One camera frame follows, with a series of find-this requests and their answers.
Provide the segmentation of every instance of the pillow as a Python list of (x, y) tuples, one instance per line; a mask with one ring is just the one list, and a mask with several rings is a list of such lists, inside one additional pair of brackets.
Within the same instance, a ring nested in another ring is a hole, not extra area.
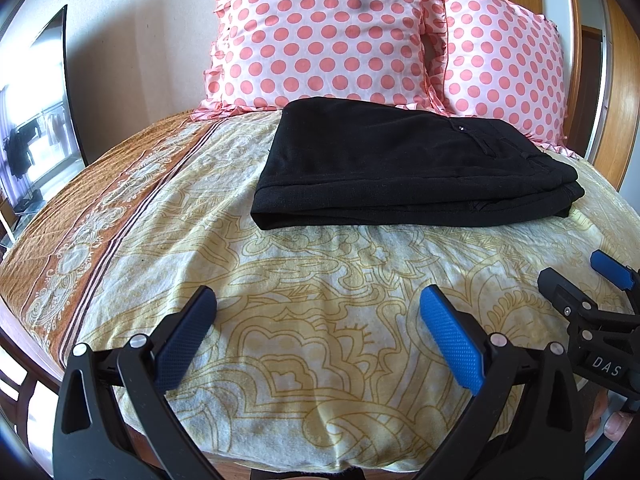
[(502, 119), (561, 151), (566, 109), (555, 25), (506, 0), (439, 0), (447, 32), (428, 67), (444, 110)]
[(310, 96), (431, 109), (422, 0), (217, 2), (221, 34), (195, 120)]

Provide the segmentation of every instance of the fingernail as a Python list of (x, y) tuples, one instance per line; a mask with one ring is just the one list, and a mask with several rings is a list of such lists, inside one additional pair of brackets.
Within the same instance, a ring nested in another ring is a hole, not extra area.
[(614, 413), (605, 422), (604, 431), (605, 433), (614, 434), (620, 429), (620, 426), (622, 426), (622, 416), (619, 413)]

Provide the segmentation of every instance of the finger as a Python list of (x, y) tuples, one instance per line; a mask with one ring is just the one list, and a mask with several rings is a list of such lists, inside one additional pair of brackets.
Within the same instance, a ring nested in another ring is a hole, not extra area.
[(629, 413), (613, 413), (604, 425), (605, 436), (614, 442), (619, 441), (625, 434), (626, 428), (631, 424), (632, 419), (633, 416)]
[(600, 427), (600, 418), (591, 418), (587, 422), (587, 429), (584, 431), (585, 442), (590, 438), (594, 437), (596, 433), (598, 433), (599, 427)]
[(607, 397), (607, 391), (603, 388), (598, 392), (595, 400), (593, 401), (593, 413), (591, 413), (591, 418), (601, 418), (604, 415), (604, 412), (607, 411), (608, 405), (609, 397)]

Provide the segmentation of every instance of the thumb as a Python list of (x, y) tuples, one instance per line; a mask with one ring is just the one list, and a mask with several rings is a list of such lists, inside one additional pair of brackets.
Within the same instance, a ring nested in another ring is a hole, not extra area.
[(605, 436), (614, 442), (619, 441), (625, 434), (626, 428), (629, 427), (633, 415), (630, 413), (616, 412), (613, 413), (604, 425)]

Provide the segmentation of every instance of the blue gripper pad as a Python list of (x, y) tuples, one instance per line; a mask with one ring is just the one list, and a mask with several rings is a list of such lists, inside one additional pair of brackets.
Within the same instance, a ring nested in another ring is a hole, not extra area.
[(216, 319), (216, 295), (203, 287), (156, 356), (154, 386), (161, 394), (178, 387), (207, 330)]
[(634, 286), (631, 271), (599, 249), (591, 253), (591, 268), (620, 290), (631, 290)]
[(477, 395), (484, 382), (482, 354), (456, 319), (455, 307), (436, 285), (420, 295), (420, 315), (454, 377), (463, 388)]

